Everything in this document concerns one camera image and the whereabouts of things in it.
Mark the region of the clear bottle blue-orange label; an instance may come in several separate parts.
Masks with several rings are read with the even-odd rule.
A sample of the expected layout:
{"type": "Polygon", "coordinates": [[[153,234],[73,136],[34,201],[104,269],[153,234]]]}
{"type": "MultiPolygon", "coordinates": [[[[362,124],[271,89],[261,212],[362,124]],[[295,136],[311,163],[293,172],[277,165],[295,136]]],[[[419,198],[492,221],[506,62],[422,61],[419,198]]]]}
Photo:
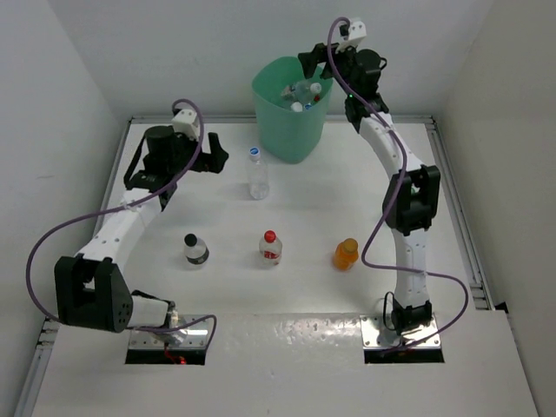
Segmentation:
{"type": "Polygon", "coordinates": [[[297,83],[289,84],[284,88],[281,97],[299,103],[311,103],[321,93],[320,83],[311,80],[302,80],[297,83]]]}

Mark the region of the clear bottle blue label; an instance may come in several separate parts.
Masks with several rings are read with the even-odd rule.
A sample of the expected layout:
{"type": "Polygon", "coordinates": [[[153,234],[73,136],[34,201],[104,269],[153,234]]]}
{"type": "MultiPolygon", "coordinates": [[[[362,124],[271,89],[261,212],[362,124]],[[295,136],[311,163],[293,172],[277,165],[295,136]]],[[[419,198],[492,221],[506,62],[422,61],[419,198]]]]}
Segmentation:
{"type": "Polygon", "coordinates": [[[309,102],[309,103],[293,102],[290,104],[289,108],[291,111],[295,113],[301,113],[312,109],[315,105],[316,102],[309,102]]]}

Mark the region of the clear bottle blue-white cap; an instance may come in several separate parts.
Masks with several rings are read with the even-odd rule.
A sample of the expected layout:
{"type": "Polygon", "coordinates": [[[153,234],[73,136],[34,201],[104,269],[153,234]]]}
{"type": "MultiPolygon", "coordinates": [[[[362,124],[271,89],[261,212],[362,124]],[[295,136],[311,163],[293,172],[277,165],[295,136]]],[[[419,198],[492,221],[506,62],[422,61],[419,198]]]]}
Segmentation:
{"type": "Polygon", "coordinates": [[[263,200],[269,193],[268,167],[258,147],[248,151],[248,190],[255,200],[263,200]]]}

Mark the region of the clear bottle black cap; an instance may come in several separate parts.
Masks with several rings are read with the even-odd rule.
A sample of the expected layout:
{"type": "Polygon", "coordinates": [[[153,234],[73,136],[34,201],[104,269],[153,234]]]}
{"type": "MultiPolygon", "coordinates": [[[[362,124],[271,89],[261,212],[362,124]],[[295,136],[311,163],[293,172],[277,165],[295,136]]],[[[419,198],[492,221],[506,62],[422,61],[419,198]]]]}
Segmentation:
{"type": "Polygon", "coordinates": [[[195,234],[184,236],[184,254],[193,265],[202,265],[209,258],[209,249],[205,241],[195,234]]]}

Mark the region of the clear bottle red label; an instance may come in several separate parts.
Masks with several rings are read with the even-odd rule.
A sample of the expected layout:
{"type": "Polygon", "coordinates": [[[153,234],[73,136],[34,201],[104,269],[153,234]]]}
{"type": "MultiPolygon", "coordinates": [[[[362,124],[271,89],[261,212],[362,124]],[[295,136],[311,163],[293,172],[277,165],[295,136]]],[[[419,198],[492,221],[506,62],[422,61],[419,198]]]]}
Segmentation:
{"type": "Polygon", "coordinates": [[[259,241],[259,252],[268,265],[278,265],[281,260],[282,242],[274,230],[267,230],[259,241]]]}

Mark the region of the orange juice bottle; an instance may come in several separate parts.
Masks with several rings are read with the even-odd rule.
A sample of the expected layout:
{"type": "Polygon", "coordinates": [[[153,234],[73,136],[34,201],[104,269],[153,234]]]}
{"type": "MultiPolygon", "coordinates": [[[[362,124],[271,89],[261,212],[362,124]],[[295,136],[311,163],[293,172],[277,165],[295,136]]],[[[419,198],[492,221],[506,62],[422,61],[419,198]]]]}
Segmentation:
{"type": "Polygon", "coordinates": [[[333,264],[340,271],[348,271],[359,259],[359,245],[353,238],[340,242],[334,252],[333,264]]]}

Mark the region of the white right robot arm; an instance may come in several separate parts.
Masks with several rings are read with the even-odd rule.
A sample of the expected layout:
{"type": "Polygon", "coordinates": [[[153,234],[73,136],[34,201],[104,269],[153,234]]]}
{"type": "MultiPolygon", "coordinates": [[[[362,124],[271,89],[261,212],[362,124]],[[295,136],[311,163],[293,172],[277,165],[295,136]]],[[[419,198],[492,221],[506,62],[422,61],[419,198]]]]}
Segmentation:
{"type": "Polygon", "coordinates": [[[393,126],[389,109],[378,91],[387,59],[373,50],[318,43],[299,54],[303,75],[310,78],[318,65],[321,78],[334,78],[347,94],[345,113],[355,131],[370,144],[389,178],[380,223],[394,238],[397,273],[390,330],[403,334],[433,318],[426,286],[427,231],[437,214],[440,171],[424,164],[407,149],[393,126]]]}

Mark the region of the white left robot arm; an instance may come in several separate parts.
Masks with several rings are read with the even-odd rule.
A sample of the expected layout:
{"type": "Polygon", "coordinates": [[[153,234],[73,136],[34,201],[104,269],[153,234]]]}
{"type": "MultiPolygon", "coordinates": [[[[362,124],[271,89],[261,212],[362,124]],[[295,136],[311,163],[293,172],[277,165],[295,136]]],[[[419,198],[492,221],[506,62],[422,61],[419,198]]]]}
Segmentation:
{"type": "Polygon", "coordinates": [[[180,329],[175,303],[130,291],[122,276],[129,256],[155,218],[168,206],[184,170],[219,174],[228,160],[215,132],[209,151],[171,126],[147,129],[125,171],[120,211],[109,216],[74,256],[54,267],[56,303],[62,324],[121,333],[128,328],[153,333],[180,329]]]}

